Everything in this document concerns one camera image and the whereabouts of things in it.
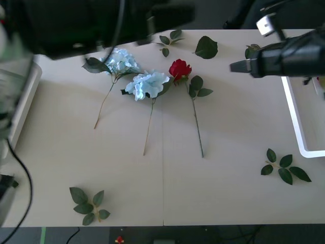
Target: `green tape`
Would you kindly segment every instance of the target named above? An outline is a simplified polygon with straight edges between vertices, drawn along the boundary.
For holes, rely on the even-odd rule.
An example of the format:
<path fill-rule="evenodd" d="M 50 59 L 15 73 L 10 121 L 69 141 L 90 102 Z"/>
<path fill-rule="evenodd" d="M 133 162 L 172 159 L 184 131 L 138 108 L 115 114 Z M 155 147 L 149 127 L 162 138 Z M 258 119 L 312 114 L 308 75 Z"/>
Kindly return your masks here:
<path fill-rule="evenodd" d="M 46 234 L 46 227 L 42 227 L 40 244 L 45 244 L 45 234 Z"/>

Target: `table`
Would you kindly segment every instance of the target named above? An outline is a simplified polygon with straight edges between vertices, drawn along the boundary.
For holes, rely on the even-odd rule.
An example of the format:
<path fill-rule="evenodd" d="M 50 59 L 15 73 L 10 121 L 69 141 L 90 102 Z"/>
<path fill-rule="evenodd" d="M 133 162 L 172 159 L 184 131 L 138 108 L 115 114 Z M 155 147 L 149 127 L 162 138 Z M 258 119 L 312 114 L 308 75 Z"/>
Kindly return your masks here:
<path fill-rule="evenodd" d="M 214 59 L 192 54 L 204 35 L 219 44 Z M 24 226 L 81 226 L 83 216 L 73 211 L 69 193 L 73 186 L 90 197 L 105 190 L 103 208 L 112 214 L 92 226 L 325 222 L 325 165 L 299 154 L 281 79 L 229 72 L 230 63 L 245 58 L 246 45 L 264 46 L 276 37 L 265 39 L 256 30 L 186 30 L 183 38 L 167 58 L 155 44 L 122 47 L 143 68 L 166 73 L 181 58 L 191 64 L 191 77 L 200 75 L 204 87 L 214 90 L 195 101 L 204 159 L 185 87 L 157 99 L 142 156 L 151 101 L 121 96 L 128 78 L 113 88 L 94 130 L 110 77 L 86 72 L 81 57 L 40 57 L 42 80 L 16 146 L 35 184 Z M 293 154 L 294 165 L 313 182 L 294 180 L 290 186 L 277 172 L 261 176 L 268 148 L 278 157 Z M 27 205 L 27 181 L 17 164 L 5 165 L 3 173 L 20 181 L 5 222 L 15 226 Z"/>

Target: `dark floor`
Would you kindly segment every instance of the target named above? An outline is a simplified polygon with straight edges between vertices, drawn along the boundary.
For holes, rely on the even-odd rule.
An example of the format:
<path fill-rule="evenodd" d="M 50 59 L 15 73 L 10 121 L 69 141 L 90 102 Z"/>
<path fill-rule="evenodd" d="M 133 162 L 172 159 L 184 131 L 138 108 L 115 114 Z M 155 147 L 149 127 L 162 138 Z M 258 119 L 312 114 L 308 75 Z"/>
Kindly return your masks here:
<path fill-rule="evenodd" d="M 252 6 L 243 28 L 255 28 L 255 22 L 259 17 L 259 9 L 267 0 L 256 0 Z M 236 12 L 238 0 L 194 0 L 197 6 L 196 20 L 183 26 L 183 29 L 220 29 L 228 18 Z M 288 4 L 279 12 L 279 22 L 283 28 L 316 28 L 325 22 L 325 0 L 296 0 Z M 245 244 L 251 236 L 238 238 L 235 240 L 225 240 L 241 235 L 238 226 L 218 226 L 218 227 L 197 227 L 198 235 L 193 236 L 199 241 L 196 243 L 223 243 L 223 244 Z M 256 226 L 241 226 L 242 231 L 251 233 Z M 3 240 L 11 231 L 11 228 L 0 229 L 0 240 Z M 17 234 L 8 244 L 64 244 L 77 228 L 43 228 L 45 231 L 45 242 L 41 240 L 41 228 L 20 228 Z M 122 234 L 125 244 L 149 244 L 143 242 L 142 238 L 149 238 L 150 233 L 161 232 L 170 237 L 172 233 L 187 236 L 186 243 L 191 243 L 188 237 L 194 235 L 193 227 L 178 229 L 171 227 L 151 228 L 106 228 L 106 227 L 87 227 L 69 242 L 69 244 L 113 244 L 117 235 Z M 255 244 L 321 244 L 325 243 L 325 225 L 269 225 L 264 226 L 256 235 Z"/>

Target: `metal part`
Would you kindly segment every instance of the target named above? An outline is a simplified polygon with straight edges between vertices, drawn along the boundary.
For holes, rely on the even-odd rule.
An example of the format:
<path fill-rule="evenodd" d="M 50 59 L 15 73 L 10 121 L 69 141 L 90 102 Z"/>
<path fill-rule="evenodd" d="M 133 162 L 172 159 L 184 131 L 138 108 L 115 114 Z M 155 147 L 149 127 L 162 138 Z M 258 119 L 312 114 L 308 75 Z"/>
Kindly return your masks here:
<path fill-rule="evenodd" d="M 275 28 L 271 20 L 272 16 L 275 16 L 275 13 L 264 16 L 256 23 L 260 34 L 264 37 L 267 37 L 275 32 Z"/>

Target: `light blue flower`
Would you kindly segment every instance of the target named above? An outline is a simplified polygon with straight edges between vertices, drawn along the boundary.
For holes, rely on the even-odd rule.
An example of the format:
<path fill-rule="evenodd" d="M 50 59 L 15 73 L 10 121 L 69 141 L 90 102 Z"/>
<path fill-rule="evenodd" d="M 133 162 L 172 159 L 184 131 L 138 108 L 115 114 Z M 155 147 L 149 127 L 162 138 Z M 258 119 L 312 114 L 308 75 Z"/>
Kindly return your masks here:
<path fill-rule="evenodd" d="M 137 73 L 141 71 L 140 65 L 126 49 L 114 48 L 111 56 L 106 61 L 106 65 L 113 74 Z"/>
<path fill-rule="evenodd" d="M 164 73 L 159 73 L 155 70 L 152 70 L 150 73 L 145 71 L 144 74 L 134 77 L 133 82 L 126 86 L 125 91 L 129 94 L 134 94 L 136 101 L 144 99 L 146 93 L 151 98 L 156 98 L 158 93 L 163 90 L 163 84 L 168 82 L 169 79 Z"/>

